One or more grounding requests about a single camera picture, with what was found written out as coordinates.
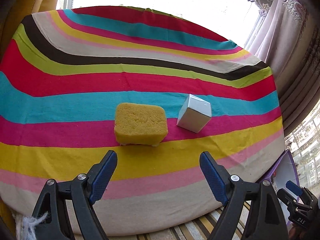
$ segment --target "white box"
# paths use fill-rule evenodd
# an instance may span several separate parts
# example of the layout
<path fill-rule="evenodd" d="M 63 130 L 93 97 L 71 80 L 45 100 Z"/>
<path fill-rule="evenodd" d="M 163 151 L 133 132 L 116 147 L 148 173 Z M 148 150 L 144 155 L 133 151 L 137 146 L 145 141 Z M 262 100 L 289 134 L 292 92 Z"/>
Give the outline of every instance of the white box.
<path fill-rule="evenodd" d="M 209 122 L 211 117 L 211 104 L 189 94 L 179 111 L 177 125 L 198 133 Z"/>

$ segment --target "beige stripe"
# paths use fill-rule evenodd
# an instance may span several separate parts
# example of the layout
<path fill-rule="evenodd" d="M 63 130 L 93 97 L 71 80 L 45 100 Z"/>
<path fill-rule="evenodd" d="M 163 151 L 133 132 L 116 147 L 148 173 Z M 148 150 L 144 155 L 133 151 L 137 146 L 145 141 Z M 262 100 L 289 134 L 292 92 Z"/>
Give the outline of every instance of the beige stripe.
<path fill-rule="evenodd" d="M 222 210 L 220 208 L 221 207 L 217 208 L 216 211 L 221 215 L 222 214 Z"/>
<path fill-rule="evenodd" d="M 242 225 L 243 228 L 245 227 L 245 224 L 247 223 L 248 215 L 249 215 L 249 210 L 244 206 L 242 208 L 242 212 L 241 212 L 241 216 L 240 216 L 240 220 L 239 220 L 239 223 Z"/>
<path fill-rule="evenodd" d="M 50 21 L 49 15 L 44 13 L 33 14 L 33 19 L 36 22 L 42 35 L 49 41 L 55 48 L 72 55 L 80 56 L 94 56 L 94 57 L 136 57 L 136 58 L 151 58 L 159 59 L 171 62 L 177 62 L 182 64 L 187 64 L 191 66 L 201 67 L 205 69 L 210 69 L 217 71 L 219 73 L 227 73 L 245 65 L 255 65 L 260 62 L 260 60 L 251 55 L 248 58 L 240 59 L 236 62 L 228 60 L 214 61 L 213 63 L 206 63 L 198 60 L 193 60 L 186 57 L 179 57 L 173 54 L 166 54 L 161 52 L 152 51 L 139 51 L 132 49 L 121 49 L 117 47 L 102 48 L 98 46 L 93 46 L 89 44 L 81 43 L 82 41 L 76 42 L 65 38 L 61 35 Z"/>
<path fill-rule="evenodd" d="M 194 240 L 204 240 L 204 238 L 201 236 L 200 232 L 198 231 L 198 229 L 192 221 L 185 223 L 185 225 L 188 228 L 190 234 L 193 236 Z"/>
<path fill-rule="evenodd" d="M 152 232 L 148 234 L 150 236 L 150 240 L 175 240 L 175 237 L 172 235 L 170 229 L 164 229 L 157 232 Z"/>
<path fill-rule="evenodd" d="M 242 237 L 242 233 L 240 232 L 240 230 L 238 228 L 236 228 L 235 235 L 237 235 L 239 237 L 239 239 Z"/>
<path fill-rule="evenodd" d="M 179 228 L 181 229 L 182 233 L 184 234 L 187 240 L 194 240 L 193 236 L 191 235 L 190 231 L 188 230 L 185 224 L 179 225 Z"/>
<path fill-rule="evenodd" d="M 243 206 L 247 209 L 250 210 L 250 205 L 247 202 L 244 202 Z"/>
<path fill-rule="evenodd" d="M 233 234 L 232 240 L 240 240 L 240 238 L 237 234 Z"/>
<path fill-rule="evenodd" d="M 212 212 L 210 212 L 210 214 L 216 221 L 219 220 L 220 214 L 216 210 L 213 210 Z"/>
<path fill-rule="evenodd" d="M 172 235 L 173 239 L 174 240 L 180 240 L 180 238 L 177 238 L 176 235 L 174 234 L 174 232 L 175 232 L 174 229 L 173 228 L 169 228 L 169 229 L 170 229 L 170 232 L 171 232 L 171 235 Z"/>
<path fill-rule="evenodd" d="M 203 239 L 207 239 L 203 233 L 203 231 L 201 230 L 201 228 L 198 226 L 198 224 L 196 223 L 196 221 L 192 221 L 193 222 L 193 225 L 197 228 L 198 232 L 201 234 L 202 238 Z"/>
<path fill-rule="evenodd" d="M 274 163 L 277 153 L 281 151 L 279 149 L 283 146 L 284 138 L 280 137 L 243 164 L 228 171 L 238 174 L 244 180 L 255 181 Z M 0 182 L 0 195 L 6 204 L 23 215 L 32 214 L 39 196 L 37 193 L 2 182 Z M 207 210 L 213 210 L 220 205 L 220 202 L 215 201 L 207 182 L 203 180 L 156 194 L 123 199 L 102 199 L 95 203 L 94 209 L 107 236 L 116 236 L 169 228 L 200 217 Z M 72 203 L 67 202 L 67 207 L 73 230 L 80 234 Z"/>
<path fill-rule="evenodd" d="M 108 236 L 109 240 L 137 240 L 137 236 Z"/>
<path fill-rule="evenodd" d="M 218 220 L 211 213 L 208 213 L 208 216 L 210 216 L 216 223 L 218 222 Z"/>
<path fill-rule="evenodd" d="M 239 223 L 238 223 L 238 229 L 239 229 L 239 231 L 241 232 L 241 234 L 243 234 L 244 227 L 242 226 L 242 224 L 240 223 L 240 221 L 239 221 Z"/>
<path fill-rule="evenodd" d="M 77 235 L 77 234 L 75 234 L 75 239 L 76 240 L 84 240 L 81 235 Z"/>
<path fill-rule="evenodd" d="M 184 237 L 183 233 L 181 232 L 181 230 L 178 226 L 175 226 L 173 229 L 176 231 L 180 240 L 186 240 L 186 238 Z"/>

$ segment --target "striped tablecloth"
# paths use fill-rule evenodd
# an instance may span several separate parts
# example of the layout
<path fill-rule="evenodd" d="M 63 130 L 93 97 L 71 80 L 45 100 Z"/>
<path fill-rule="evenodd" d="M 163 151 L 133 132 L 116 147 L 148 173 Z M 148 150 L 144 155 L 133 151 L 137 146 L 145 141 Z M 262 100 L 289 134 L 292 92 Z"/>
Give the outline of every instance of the striped tablecloth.
<path fill-rule="evenodd" d="M 234 42 L 161 12 L 103 6 L 32 14 L 0 70 L 0 194 L 25 215 L 47 179 L 71 180 L 112 149 L 118 166 L 94 205 L 107 235 L 169 228 L 220 206 L 199 168 L 202 151 L 255 181 L 284 150 L 271 69 Z M 176 126 L 188 93 L 212 105 L 198 134 Z M 169 133 L 158 147 L 116 142 L 121 102 L 165 109 Z"/>
<path fill-rule="evenodd" d="M 244 202 L 239 223 L 232 240 L 240 240 L 247 223 L 250 205 Z M 109 240 L 207 240 L 216 226 L 223 207 L 205 214 L 197 219 L 166 228 L 160 231 L 132 236 L 108 236 Z M 76 240 L 84 240 L 81 235 L 75 235 Z"/>

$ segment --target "metal screw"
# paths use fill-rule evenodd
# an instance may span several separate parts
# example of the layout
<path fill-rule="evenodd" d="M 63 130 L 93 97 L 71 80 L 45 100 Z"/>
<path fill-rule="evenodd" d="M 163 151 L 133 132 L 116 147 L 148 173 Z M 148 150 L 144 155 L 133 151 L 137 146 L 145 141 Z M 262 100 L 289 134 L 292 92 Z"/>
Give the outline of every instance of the metal screw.
<path fill-rule="evenodd" d="M 262 184 L 265 185 L 265 186 L 270 186 L 270 181 L 268 181 L 268 180 L 265 179 L 265 180 L 262 182 Z"/>
<path fill-rule="evenodd" d="M 87 175 L 84 174 L 84 173 L 81 173 L 81 174 L 78 175 L 78 179 L 79 180 L 84 180 L 86 177 L 87 177 Z"/>
<path fill-rule="evenodd" d="M 54 180 L 53 180 L 53 179 L 49 179 L 49 180 L 47 181 L 47 184 L 48 184 L 49 186 L 53 185 L 53 184 L 54 184 Z"/>
<path fill-rule="evenodd" d="M 237 175 L 231 175 L 231 180 L 232 181 L 239 181 L 239 176 L 237 176 Z"/>

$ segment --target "yellow sponge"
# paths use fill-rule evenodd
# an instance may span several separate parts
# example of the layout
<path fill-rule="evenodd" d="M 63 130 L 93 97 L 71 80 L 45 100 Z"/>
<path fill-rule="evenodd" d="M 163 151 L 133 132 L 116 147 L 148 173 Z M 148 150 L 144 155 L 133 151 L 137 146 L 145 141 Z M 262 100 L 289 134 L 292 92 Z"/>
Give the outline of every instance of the yellow sponge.
<path fill-rule="evenodd" d="M 118 143 L 157 146 L 168 134 L 167 118 L 160 106 L 121 103 L 116 108 Z"/>

